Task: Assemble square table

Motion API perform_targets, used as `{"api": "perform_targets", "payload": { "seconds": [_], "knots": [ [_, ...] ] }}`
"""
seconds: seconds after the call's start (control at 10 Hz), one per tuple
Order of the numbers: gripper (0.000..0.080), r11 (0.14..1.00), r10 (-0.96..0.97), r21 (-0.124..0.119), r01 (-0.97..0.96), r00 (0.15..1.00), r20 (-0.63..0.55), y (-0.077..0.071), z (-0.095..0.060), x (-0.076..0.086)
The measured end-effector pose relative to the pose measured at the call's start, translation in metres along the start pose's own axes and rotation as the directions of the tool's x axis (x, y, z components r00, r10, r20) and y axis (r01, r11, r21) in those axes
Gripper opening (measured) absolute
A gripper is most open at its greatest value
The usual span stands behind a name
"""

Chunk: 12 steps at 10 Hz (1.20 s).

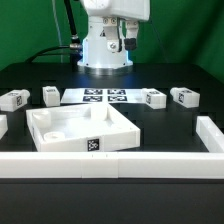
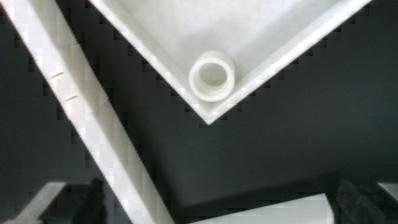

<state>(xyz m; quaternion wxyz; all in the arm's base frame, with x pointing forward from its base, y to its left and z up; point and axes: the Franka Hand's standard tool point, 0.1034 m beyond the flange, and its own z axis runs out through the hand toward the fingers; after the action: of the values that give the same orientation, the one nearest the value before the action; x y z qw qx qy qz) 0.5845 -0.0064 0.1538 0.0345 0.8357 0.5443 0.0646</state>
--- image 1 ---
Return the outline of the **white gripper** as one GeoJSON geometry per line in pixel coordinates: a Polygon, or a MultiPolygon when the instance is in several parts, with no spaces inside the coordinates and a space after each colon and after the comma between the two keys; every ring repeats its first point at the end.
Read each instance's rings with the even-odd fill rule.
{"type": "Polygon", "coordinates": [[[121,51],[121,38],[119,32],[119,20],[116,17],[127,20],[125,22],[126,36],[124,39],[127,51],[137,48],[137,36],[139,30],[138,21],[147,21],[150,16],[150,0],[80,0],[89,16],[105,17],[103,30],[107,40],[107,49],[111,52],[121,51]]]}

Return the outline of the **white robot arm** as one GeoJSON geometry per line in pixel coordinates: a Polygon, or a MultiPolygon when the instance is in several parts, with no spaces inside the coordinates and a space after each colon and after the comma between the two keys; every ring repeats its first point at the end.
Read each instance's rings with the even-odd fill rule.
{"type": "Polygon", "coordinates": [[[117,70],[130,67],[139,23],[150,17],[150,0],[80,0],[88,15],[79,67],[117,70]]]}

